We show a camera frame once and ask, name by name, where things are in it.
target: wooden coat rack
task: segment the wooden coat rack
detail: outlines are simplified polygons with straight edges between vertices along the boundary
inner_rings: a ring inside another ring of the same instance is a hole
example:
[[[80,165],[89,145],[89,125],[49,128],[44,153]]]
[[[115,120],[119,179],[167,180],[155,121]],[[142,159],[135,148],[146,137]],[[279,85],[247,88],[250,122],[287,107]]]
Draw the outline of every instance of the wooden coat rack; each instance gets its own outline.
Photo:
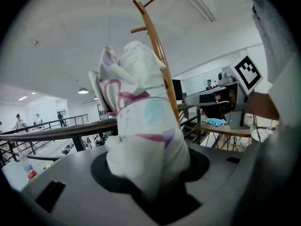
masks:
[[[147,11],[145,9],[145,7],[150,5],[153,1],[154,0],[149,0],[147,3],[142,4],[141,2],[137,2],[136,0],[133,0],[133,3],[135,4],[135,6],[138,8],[139,12],[142,15],[145,26],[141,27],[141,28],[132,29],[131,33],[147,30],[147,34],[150,36],[150,41],[151,41],[151,44],[152,44],[152,47],[154,49],[154,52],[155,52],[156,56],[166,66],[166,68],[162,71],[163,78],[164,78],[164,83],[165,83],[165,87],[166,87],[166,91],[167,91],[167,95],[168,95],[168,98],[169,98],[170,105],[171,105],[171,107],[174,111],[174,115],[175,115],[178,123],[180,124],[179,112],[178,112],[177,101],[175,99],[173,81],[172,81],[172,78],[171,78],[171,75],[170,75],[167,60],[166,60],[166,57],[165,57],[160,39],[159,39],[158,34],[156,32],[156,29],[155,29],[155,27],[154,27],[154,25],[151,21],[151,18],[149,16],[149,14],[147,13]]]

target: blue cloth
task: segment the blue cloth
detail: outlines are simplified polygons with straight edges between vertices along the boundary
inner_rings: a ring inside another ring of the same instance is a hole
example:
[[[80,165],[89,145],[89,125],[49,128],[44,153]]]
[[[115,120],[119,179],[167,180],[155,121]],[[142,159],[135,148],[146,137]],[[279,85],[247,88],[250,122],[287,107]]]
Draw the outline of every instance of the blue cloth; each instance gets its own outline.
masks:
[[[204,120],[203,122],[210,124],[210,125],[215,125],[215,126],[227,125],[227,122],[225,120],[220,120],[220,119],[216,119],[216,118],[208,118],[207,120]]]

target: ceiling light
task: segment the ceiling light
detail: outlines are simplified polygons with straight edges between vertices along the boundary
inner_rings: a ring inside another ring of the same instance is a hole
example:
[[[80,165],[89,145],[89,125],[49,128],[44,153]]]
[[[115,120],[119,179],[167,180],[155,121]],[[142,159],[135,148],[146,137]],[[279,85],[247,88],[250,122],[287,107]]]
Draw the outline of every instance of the ceiling light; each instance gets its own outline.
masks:
[[[86,94],[86,93],[89,93],[89,91],[85,87],[79,89],[79,94]]]
[[[27,98],[27,96],[23,96],[22,98],[20,98],[19,100],[24,100],[24,99],[26,99]]]

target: wooden hook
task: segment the wooden hook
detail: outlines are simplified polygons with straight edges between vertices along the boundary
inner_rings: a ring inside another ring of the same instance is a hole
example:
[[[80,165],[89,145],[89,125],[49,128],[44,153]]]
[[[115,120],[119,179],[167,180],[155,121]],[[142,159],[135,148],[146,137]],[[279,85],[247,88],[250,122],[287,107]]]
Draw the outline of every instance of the wooden hook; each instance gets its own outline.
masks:
[[[144,30],[147,30],[146,26],[132,29],[131,33],[140,32],[140,31],[144,31]]]
[[[135,6],[138,8],[139,12],[144,15],[144,11],[143,11],[143,8],[140,6],[140,4],[136,1],[136,0],[133,0],[133,3],[135,4]]]
[[[146,7],[148,5],[150,5],[154,0],[149,0],[148,2],[146,2],[143,6]]]

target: crumpled white fabric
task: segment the crumpled white fabric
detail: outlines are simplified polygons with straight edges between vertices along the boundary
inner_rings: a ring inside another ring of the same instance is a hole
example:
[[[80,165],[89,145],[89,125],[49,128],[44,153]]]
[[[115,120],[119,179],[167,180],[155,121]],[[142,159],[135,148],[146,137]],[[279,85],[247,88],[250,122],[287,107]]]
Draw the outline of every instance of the crumpled white fabric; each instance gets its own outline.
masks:
[[[118,122],[118,136],[105,143],[109,168],[131,180],[150,201],[190,166],[160,71],[164,67],[149,47],[133,41],[118,60],[106,46],[98,75],[89,72],[104,111]]]

